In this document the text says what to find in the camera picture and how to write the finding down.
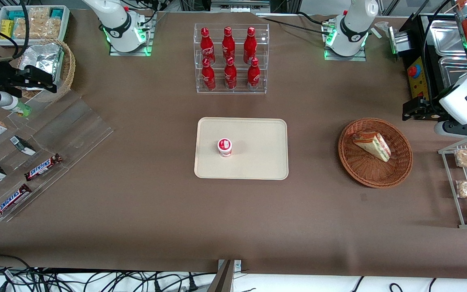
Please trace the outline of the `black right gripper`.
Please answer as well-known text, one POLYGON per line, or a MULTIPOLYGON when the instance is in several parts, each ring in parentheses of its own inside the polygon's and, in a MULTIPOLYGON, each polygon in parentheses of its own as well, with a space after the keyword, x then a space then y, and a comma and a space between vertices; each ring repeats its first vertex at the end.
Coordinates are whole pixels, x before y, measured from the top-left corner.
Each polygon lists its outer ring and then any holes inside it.
POLYGON ((26 87, 26 80, 30 81, 30 91, 46 90, 53 94, 58 91, 52 74, 33 65, 20 70, 8 62, 0 62, 0 87, 26 87))

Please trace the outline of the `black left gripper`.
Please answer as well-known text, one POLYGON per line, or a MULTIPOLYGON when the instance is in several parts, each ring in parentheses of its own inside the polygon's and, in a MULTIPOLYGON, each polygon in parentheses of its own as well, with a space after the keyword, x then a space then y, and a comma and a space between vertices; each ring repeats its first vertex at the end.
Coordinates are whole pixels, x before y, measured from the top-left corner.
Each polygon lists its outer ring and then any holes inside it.
POLYGON ((403 104, 403 121, 411 118, 436 121, 440 117, 439 111, 434 109, 430 104, 430 100, 425 97, 417 97, 403 104))

